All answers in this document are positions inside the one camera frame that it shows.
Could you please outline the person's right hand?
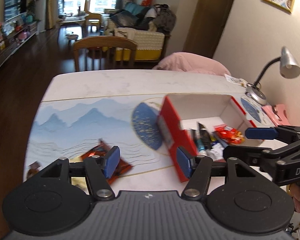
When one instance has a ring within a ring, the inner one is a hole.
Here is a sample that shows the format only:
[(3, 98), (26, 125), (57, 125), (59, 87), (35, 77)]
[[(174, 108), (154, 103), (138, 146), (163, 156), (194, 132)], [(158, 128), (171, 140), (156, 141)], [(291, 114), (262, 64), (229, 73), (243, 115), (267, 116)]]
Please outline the person's right hand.
[(290, 184), (289, 191), (293, 198), (295, 211), (300, 213), (300, 186), (297, 184)]

